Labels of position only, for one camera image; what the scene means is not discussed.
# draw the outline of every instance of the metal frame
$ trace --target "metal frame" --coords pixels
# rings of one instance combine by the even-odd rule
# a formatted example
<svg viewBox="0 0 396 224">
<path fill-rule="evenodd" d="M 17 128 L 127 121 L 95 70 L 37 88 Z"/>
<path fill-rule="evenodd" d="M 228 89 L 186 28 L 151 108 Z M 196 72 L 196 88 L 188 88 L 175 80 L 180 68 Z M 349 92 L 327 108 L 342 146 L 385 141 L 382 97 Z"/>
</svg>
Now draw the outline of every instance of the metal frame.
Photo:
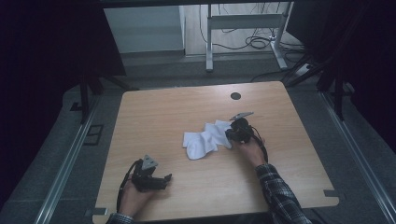
<svg viewBox="0 0 396 224">
<path fill-rule="evenodd" d="M 55 211 L 56 205 L 58 204 L 61 194 L 64 191 L 64 186 L 66 185 L 67 179 L 72 172 L 74 163 L 77 159 L 78 153 L 84 143 L 85 136 L 90 128 L 92 120 L 96 113 L 96 107 L 99 104 L 100 96 L 93 96 L 91 103 L 91 111 L 87 115 L 86 122 L 82 123 L 78 129 L 78 133 L 73 142 L 73 145 L 69 148 L 64 162 L 55 176 L 52 186 L 49 189 L 46 199 L 40 208 L 40 211 L 35 218 L 35 224 L 48 224 Z"/>
<path fill-rule="evenodd" d="M 207 43 L 206 43 L 206 71 L 213 71 L 213 45 L 212 30 L 219 29 L 252 29 L 252 28 L 278 28 L 277 35 L 272 37 L 271 48 L 276 56 L 281 70 L 288 66 L 280 52 L 279 43 L 285 31 L 291 2 L 288 2 L 286 10 L 282 14 L 264 15 L 224 15 L 212 16 L 212 5 L 207 5 Z"/>
<path fill-rule="evenodd" d="M 358 143 L 355 141 L 346 123 L 343 120 L 341 120 L 332 109 L 333 103 L 329 94 L 327 94 L 326 92 L 320 92 L 319 97 L 322 99 L 323 103 L 325 104 L 330 114 L 330 117 L 332 118 L 332 121 L 334 122 L 339 133 L 344 138 L 346 146 L 349 149 L 350 155 L 352 156 L 353 160 L 356 162 L 359 170 L 361 171 L 361 175 L 363 176 L 367 186 L 373 193 L 388 223 L 396 223 L 396 205 L 389 196 L 382 182 L 376 177 L 375 172 L 373 171 L 373 169 L 370 166 L 370 163 L 366 160 L 363 153 L 361 152 L 361 148 L 359 147 Z"/>
</svg>

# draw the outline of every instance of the table leg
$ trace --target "table leg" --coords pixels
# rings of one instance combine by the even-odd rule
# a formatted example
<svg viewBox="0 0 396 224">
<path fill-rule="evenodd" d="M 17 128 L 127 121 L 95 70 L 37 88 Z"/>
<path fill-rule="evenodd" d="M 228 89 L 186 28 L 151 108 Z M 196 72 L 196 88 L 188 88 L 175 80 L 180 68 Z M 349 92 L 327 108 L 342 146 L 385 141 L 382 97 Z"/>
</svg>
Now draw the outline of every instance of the table leg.
<svg viewBox="0 0 396 224">
<path fill-rule="evenodd" d="M 212 5 L 207 5 L 206 72 L 213 72 Z"/>
<path fill-rule="evenodd" d="M 279 43 L 280 43 L 280 39 L 282 38 L 283 32 L 285 31 L 285 26 L 289 16 L 290 6 L 291 6 L 291 2 L 288 2 L 285 11 L 282 13 L 282 22 L 280 23 L 280 27 L 277 30 L 276 38 L 275 40 L 271 41 L 271 48 L 275 54 L 280 70 L 288 69 L 288 65 L 286 64 L 285 59 L 283 59 L 283 56 L 280 52 Z"/>
</svg>

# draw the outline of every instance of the metal bracket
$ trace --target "metal bracket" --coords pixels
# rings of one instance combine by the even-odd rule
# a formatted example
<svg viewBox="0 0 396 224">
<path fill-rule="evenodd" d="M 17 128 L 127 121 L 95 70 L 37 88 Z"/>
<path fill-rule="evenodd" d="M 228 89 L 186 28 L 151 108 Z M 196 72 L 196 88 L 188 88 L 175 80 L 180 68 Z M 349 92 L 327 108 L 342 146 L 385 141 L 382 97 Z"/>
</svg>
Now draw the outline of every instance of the metal bracket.
<svg viewBox="0 0 396 224">
<path fill-rule="evenodd" d="M 230 118 L 230 120 L 238 120 L 238 119 L 241 119 L 243 117 L 246 117 L 246 116 L 249 116 L 249 115 L 252 115 L 252 114 L 254 114 L 254 112 L 239 113 L 239 114 L 233 116 L 232 118 Z"/>
<path fill-rule="evenodd" d="M 85 211 L 84 217 L 92 217 L 92 216 L 106 216 L 108 212 L 107 208 L 93 208 Z"/>
<path fill-rule="evenodd" d="M 326 196 L 326 197 L 339 198 L 340 200 L 346 199 L 345 193 L 340 193 L 335 189 L 324 189 L 323 193 L 324 193 L 324 196 Z"/>
<path fill-rule="evenodd" d="M 145 158 L 143 159 L 142 170 L 147 170 L 155 166 L 158 166 L 158 162 L 152 159 L 149 155 L 145 155 Z"/>
</svg>

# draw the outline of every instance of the sleeve cuff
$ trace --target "sleeve cuff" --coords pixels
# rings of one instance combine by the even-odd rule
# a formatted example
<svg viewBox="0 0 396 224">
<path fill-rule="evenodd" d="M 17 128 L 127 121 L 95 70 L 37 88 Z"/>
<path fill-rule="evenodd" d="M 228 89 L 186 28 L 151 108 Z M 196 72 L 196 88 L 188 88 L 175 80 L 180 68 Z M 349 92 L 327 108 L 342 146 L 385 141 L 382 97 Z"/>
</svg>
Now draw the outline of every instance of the sleeve cuff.
<svg viewBox="0 0 396 224">
<path fill-rule="evenodd" d="M 112 213 L 110 218 L 108 219 L 109 223 L 125 223 L 125 224 L 132 224 L 134 223 L 134 219 L 132 217 L 125 216 L 121 213 Z"/>
<path fill-rule="evenodd" d="M 267 181 L 280 178 L 275 166 L 271 164 L 259 165 L 254 170 L 256 171 L 256 175 L 260 180 Z"/>
</svg>

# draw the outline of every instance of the cable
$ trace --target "cable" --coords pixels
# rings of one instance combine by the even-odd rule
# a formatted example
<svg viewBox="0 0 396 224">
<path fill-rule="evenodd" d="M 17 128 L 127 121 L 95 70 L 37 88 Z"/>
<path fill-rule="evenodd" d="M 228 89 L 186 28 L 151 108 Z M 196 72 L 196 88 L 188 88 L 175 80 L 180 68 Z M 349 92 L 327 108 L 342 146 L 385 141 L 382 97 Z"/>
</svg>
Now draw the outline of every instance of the cable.
<svg viewBox="0 0 396 224">
<path fill-rule="evenodd" d="M 218 8 L 219 8 L 219 15 L 221 16 L 220 4 L 218 4 Z M 224 8 L 224 10 L 227 12 L 227 14 L 230 14 L 230 13 L 228 13 L 227 9 L 225 9 L 224 4 L 223 4 L 223 8 Z M 221 29 L 221 31 L 222 31 L 224 34 L 230 33 L 230 32 L 235 31 L 235 30 L 237 30 L 237 29 L 232 29 L 232 30 L 229 30 L 229 31 L 224 31 L 223 29 Z"/>
<path fill-rule="evenodd" d="M 253 82 L 254 79 L 258 78 L 258 77 L 262 77 L 262 76 L 266 76 L 266 75 L 271 75 L 271 74 L 279 74 L 279 73 L 284 73 L 284 72 L 288 72 L 291 69 L 288 70 L 284 70 L 284 71 L 279 71 L 279 72 L 271 72 L 271 73 L 263 73 L 263 74 L 259 74 L 258 76 L 253 77 L 250 82 Z"/>
<path fill-rule="evenodd" d="M 280 49 L 282 49 L 283 52 L 289 52 L 289 53 L 307 53 L 307 50 L 305 49 L 289 49 L 289 48 L 284 48 L 283 46 L 279 46 Z"/>
<path fill-rule="evenodd" d="M 265 11 L 265 13 L 268 13 L 268 8 L 271 6 L 271 3 L 272 2 L 268 3 L 267 10 Z"/>
<path fill-rule="evenodd" d="M 131 174 L 132 169 L 136 166 L 137 161 L 135 161 L 131 167 L 129 168 L 128 172 L 126 173 L 125 177 L 123 178 L 121 184 L 120 184 L 120 189 L 119 189 L 119 194 L 117 196 L 117 212 L 120 210 L 120 204 L 121 204 L 121 197 L 123 193 L 123 188 L 125 187 L 126 182 L 128 181 L 129 175 Z"/>
<path fill-rule="evenodd" d="M 279 10 L 279 6 L 280 6 L 280 2 L 277 3 L 276 13 L 277 13 L 277 11 Z"/>
<path fill-rule="evenodd" d="M 201 12 L 201 5 L 200 5 L 200 6 L 199 6 L 199 28 L 200 28 L 200 31 L 201 31 L 201 37 L 202 37 L 202 39 L 207 43 L 207 41 L 206 41 L 206 39 L 205 39 L 205 37 L 204 37 L 204 33 L 203 33 L 203 31 L 202 31 L 201 17 L 202 17 L 202 12 Z M 269 40 L 268 38 L 265 38 L 265 37 L 255 36 L 257 30 L 258 30 L 258 29 L 256 28 L 256 29 L 254 30 L 252 36 L 249 36 L 249 37 L 247 37 L 247 38 L 245 39 L 246 45 L 243 46 L 243 47 L 240 47 L 240 48 L 230 48 L 230 47 L 227 47 L 227 46 L 224 46 L 224 45 L 221 45 L 221 44 L 212 44 L 212 45 L 219 46 L 219 47 L 222 47 L 222 48 L 225 48 L 225 49 L 244 49 L 244 48 L 246 48 L 246 47 L 248 47 L 248 46 L 251 46 L 251 47 L 253 47 L 254 49 L 264 49 L 265 47 L 267 47 L 267 46 L 269 45 L 269 41 L 270 41 L 270 40 Z M 261 46 L 261 47 L 257 47 L 257 46 L 254 46 L 254 45 L 253 45 L 253 43 L 263 43 L 264 40 L 268 41 L 268 44 L 265 44 L 265 43 L 264 43 L 264 46 Z"/>
<path fill-rule="evenodd" d="M 289 54 L 304 54 L 304 53 L 303 53 L 303 52 L 286 52 L 286 53 L 285 53 L 285 59 L 286 59 L 286 60 L 288 60 L 288 61 L 291 62 L 291 63 L 297 63 L 298 61 L 294 61 L 294 60 L 292 60 L 292 59 L 290 59 L 290 58 L 288 57 Z"/>
<path fill-rule="evenodd" d="M 325 224 L 327 224 L 327 222 L 324 220 L 324 218 L 315 210 L 315 209 L 311 209 L 311 211 L 313 213 L 315 213 L 315 215 L 317 215 L 317 217 Z"/>
<path fill-rule="evenodd" d="M 284 43 L 282 41 L 280 41 L 279 43 L 284 44 L 284 45 L 290 45 L 290 46 L 304 47 L 303 44 L 301 44 L 301 45 L 300 44 L 289 44 L 289 43 Z"/>
<path fill-rule="evenodd" d="M 289 81 L 290 77 L 294 74 L 297 68 L 299 68 L 302 64 L 308 62 L 308 60 L 311 59 L 312 56 L 308 55 L 307 53 L 304 54 L 304 56 L 289 70 L 288 73 L 283 76 L 280 81 L 285 84 L 286 82 Z"/>
<path fill-rule="evenodd" d="M 258 8 L 258 6 L 259 6 L 259 3 L 256 3 L 256 6 L 254 6 L 254 8 Z"/>
<path fill-rule="evenodd" d="M 275 36 L 275 31 L 274 31 L 275 29 L 274 29 L 274 28 L 272 28 L 272 29 L 269 28 L 269 29 L 270 29 L 270 31 L 271 31 L 272 37 L 274 37 L 274 36 Z"/>
<path fill-rule="evenodd" d="M 257 129 L 255 127 L 253 127 L 253 126 L 251 126 L 251 128 L 254 129 L 254 131 L 256 131 L 257 135 L 260 138 L 260 141 L 262 141 L 262 137 L 260 136 L 259 131 L 257 131 Z"/>
<path fill-rule="evenodd" d="M 262 12 L 259 12 L 260 14 L 262 14 L 264 12 L 265 9 L 265 3 L 262 5 Z"/>
<path fill-rule="evenodd" d="M 271 30 L 269 28 L 260 28 L 259 31 L 256 33 L 256 35 L 268 35 L 271 34 Z"/>
</svg>

